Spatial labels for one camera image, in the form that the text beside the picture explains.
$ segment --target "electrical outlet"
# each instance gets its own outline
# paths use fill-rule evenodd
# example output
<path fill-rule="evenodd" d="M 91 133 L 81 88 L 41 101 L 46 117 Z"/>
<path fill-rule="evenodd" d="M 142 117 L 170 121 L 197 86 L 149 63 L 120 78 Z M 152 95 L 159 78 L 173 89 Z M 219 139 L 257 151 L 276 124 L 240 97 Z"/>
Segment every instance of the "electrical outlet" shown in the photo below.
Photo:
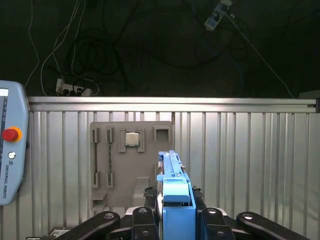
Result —
<path fill-rule="evenodd" d="M 90 97 L 91 89 L 84 88 L 82 86 L 66 84 L 64 80 L 58 78 L 56 81 L 55 91 L 63 96 L 82 96 L 82 97 Z"/>

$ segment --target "blue cable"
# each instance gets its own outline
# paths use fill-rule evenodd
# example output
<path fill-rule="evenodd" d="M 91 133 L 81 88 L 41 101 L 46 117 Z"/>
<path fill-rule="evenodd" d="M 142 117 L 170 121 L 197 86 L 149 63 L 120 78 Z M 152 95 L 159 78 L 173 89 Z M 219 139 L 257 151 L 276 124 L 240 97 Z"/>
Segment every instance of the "blue cable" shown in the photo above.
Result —
<path fill-rule="evenodd" d="M 206 45 L 204 42 L 202 42 L 202 46 L 205 47 L 206 49 L 209 50 L 209 52 L 211 52 L 215 57 L 218 56 L 218 54 L 212 50 L 208 45 Z M 234 61 L 233 59 L 227 58 L 227 57 L 223 57 L 221 56 L 222 59 L 232 63 L 232 65 L 235 66 L 235 68 L 238 70 L 239 74 L 240 74 L 240 89 L 239 89 L 239 93 L 238 93 L 238 97 L 241 96 L 241 92 L 243 90 L 244 87 L 244 75 L 243 75 L 243 71 L 241 69 L 241 67 L 237 64 L 236 61 Z"/>
<path fill-rule="evenodd" d="M 195 0 L 191 0 L 191 6 L 192 6 L 193 16 L 196 17 Z"/>

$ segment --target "dark wall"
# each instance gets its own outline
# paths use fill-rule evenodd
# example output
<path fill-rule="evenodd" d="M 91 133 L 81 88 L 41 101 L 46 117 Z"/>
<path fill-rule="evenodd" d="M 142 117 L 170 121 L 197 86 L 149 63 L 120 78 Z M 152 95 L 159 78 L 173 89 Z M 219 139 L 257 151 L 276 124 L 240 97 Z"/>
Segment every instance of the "dark wall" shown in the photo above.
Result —
<path fill-rule="evenodd" d="M 41 64 L 26 88 L 31 96 L 43 96 L 41 65 L 68 24 L 75 2 L 33 1 L 31 34 Z M 107 45 L 104 50 L 97 48 L 103 57 L 98 57 L 95 63 L 101 65 L 107 56 L 103 70 L 111 71 L 119 63 L 116 49 L 123 71 L 108 76 L 90 72 L 86 76 L 98 82 L 101 96 L 289 97 L 284 85 L 244 43 L 227 18 L 219 25 L 220 29 L 203 36 L 205 31 L 198 22 L 204 23 L 218 2 L 194 0 L 192 11 L 190 1 L 184 4 L 182 0 L 140 0 L 134 18 L 118 39 L 136 1 L 107 0 L 104 5 L 103 0 L 87 0 L 80 33 L 98 29 L 84 35 L 104 39 Z M 235 0 L 231 8 L 241 20 L 236 21 L 241 30 L 295 96 L 320 88 L 319 7 L 318 0 Z M 65 58 L 73 46 L 82 9 L 80 5 L 65 42 L 56 52 L 64 73 Z M 0 16 L 0 79 L 24 84 L 37 63 L 28 36 L 31 1 L 6 1 L 0 6 Z M 219 58 L 213 57 L 223 50 Z M 81 51 L 85 54 L 88 49 L 79 47 Z M 74 65 L 81 70 L 77 58 Z M 60 74 L 50 68 L 57 70 L 52 57 L 43 68 L 43 88 L 54 96 Z M 70 84 L 76 80 L 72 76 L 64 77 Z"/>

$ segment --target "black cable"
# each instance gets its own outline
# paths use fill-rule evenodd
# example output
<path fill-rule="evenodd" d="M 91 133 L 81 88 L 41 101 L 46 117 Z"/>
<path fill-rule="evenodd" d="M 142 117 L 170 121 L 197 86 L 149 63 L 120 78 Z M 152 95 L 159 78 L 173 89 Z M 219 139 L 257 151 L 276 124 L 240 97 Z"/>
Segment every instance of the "black cable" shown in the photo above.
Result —
<path fill-rule="evenodd" d="M 306 20 L 306 19 L 312 17 L 313 15 L 318 14 L 319 12 L 320 12 L 320 7 L 317 8 L 316 10 L 312 11 L 312 13 L 310 13 L 309 15 L 306 15 L 304 17 L 301 17 L 301 18 L 297 19 L 297 20 L 291 21 L 291 22 L 289 22 L 289 23 L 287 23 L 285 25 L 270 27 L 270 28 L 267 28 L 267 29 L 263 29 L 261 31 L 269 32 L 269 31 L 274 31 L 274 30 L 280 30 L 280 29 L 283 29 L 283 28 L 288 28 L 288 27 L 291 27 L 293 25 L 296 25 L 296 24 L 302 22 L 303 20 Z"/>
<path fill-rule="evenodd" d="M 202 19 L 200 19 L 199 15 L 198 15 L 196 12 L 193 11 L 192 6 L 187 2 L 187 0 L 180 0 L 180 1 L 181 1 L 181 3 L 182 3 L 187 9 L 189 9 L 189 11 L 193 14 L 194 19 L 195 19 L 195 21 L 199 24 L 199 26 L 200 26 L 202 29 L 205 30 L 205 29 L 206 29 L 205 24 L 204 24 L 205 21 L 203 21 Z"/>
<path fill-rule="evenodd" d="M 71 64 L 73 60 L 74 47 L 77 45 L 77 59 L 81 66 L 81 70 L 72 70 Z M 109 61 L 112 57 L 108 58 L 114 53 L 113 47 L 110 43 L 103 38 L 97 38 L 92 36 L 79 35 L 72 43 L 72 47 L 67 51 L 64 67 L 67 73 L 74 75 L 82 75 L 85 73 L 97 73 L 102 76 L 109 76 L 114 74 L 119 69 L 119 63 L 117 61 Z M 115 62 L 113 69 L 108 69 L 108 66 Z"/>
<path fill-rule="evenodd" d="M 117 45 L 119 43 L 119 40 L 121 39 L 122 35 L 124 34 L 125 30 L 127 29 L 129 23 L 130 23 L 130 20 L 132 18 L 132 16 L 135 14 L 138 6 L 139 6 L 139 3 L 140 3 L 140 0 L 136 0 L 135 1 L 135 4 L 128 16 L 128 18 L 126 19 L 124 25 L 122 26 L 121 30 L 119 31 L 117 37 L 115 38 L 115 41 L 114 41 L 114 44 Z"/>
<path fill-rule="evenodd" d="M 147 16 L 156 15 L 156 14 L 164 14 L 164 13 L 184 13 L 189 11 L 189 9 L 185 7 L 162 7 L 157 10 L 150 10 L 136 13 L 134 16 L 131 17 L 130 21 L 133 22 L 135 20 L 139 20 L 145 18 Z"/>

